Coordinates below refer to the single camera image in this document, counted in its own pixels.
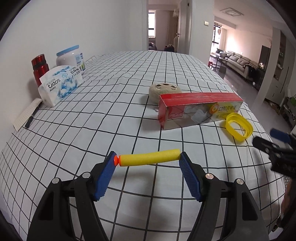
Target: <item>red box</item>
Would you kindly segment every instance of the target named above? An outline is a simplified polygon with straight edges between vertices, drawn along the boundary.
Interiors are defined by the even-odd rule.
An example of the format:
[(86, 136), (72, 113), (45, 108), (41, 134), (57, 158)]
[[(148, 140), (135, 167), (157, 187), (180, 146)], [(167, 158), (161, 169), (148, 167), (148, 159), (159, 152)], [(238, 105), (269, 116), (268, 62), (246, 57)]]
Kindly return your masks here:
[(226, 119), (243, 100), (235, 93), (179, 93), (160, 95), (158, 120), (164, 130)]

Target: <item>yellow plastic cap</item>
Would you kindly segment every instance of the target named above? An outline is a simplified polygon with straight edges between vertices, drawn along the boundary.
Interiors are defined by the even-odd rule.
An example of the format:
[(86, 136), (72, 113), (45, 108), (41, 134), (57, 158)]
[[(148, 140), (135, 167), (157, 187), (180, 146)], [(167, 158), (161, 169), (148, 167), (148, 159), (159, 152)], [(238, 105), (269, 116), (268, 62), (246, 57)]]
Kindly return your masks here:
[[(232, 122), (238, 123), (243, 129), (245, 129), (245, 134), (241, 135), (238, 133), (230, 124)], [(253, 133), (253, 127), (244, 117), (239, 115), (238, 113), (231, 113), (226, 117), (226, 130), (238, 141), (242, 142), (248, 137), (250, 137)]]

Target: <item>yellow foam dart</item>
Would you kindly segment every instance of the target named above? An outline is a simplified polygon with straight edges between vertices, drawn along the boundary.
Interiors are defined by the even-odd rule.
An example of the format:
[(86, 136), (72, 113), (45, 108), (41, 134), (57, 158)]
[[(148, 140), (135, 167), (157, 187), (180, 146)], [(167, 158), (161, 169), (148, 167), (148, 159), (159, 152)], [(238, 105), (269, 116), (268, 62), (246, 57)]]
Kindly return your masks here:
[(119, 157), (115, 156), (114, 164), (116, 166), (119, 164), (121, 167), (156, 164), (179, 160), (180, 155), (181, 154), (179, 149), (159, 151), (147, 154), (120, 155)]

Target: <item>sofa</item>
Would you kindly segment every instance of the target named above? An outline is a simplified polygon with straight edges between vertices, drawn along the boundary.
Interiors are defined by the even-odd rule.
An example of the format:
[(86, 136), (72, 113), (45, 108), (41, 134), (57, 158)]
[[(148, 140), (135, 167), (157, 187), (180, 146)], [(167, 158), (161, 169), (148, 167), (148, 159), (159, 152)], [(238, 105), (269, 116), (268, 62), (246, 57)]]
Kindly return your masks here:
[(248, 80), (252, 80), (252, 78), (249, 77), (250, 68), (258, 68), (257, 62), (232, 51), (216, 53), (216, 56), (226, 59), (227, 66), (229, 68), (232, 68), (234, 71)]

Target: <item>curtain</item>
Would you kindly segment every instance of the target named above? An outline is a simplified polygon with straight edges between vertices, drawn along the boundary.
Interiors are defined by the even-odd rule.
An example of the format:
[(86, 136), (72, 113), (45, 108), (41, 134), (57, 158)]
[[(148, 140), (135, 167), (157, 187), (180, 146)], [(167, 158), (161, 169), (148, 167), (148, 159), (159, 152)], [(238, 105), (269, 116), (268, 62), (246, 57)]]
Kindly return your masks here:
[(178, 33), (178, 17), (173, 17), (174, 11), (170, 11), (170, 22), (168, 25), (168, 44), (174, 44), (174, 38)]
[(221, 28), (219, 49), (222, 49), (223, 51), (225, 50), (226, 38), (227, 38), (227, 30), (224, 28)]

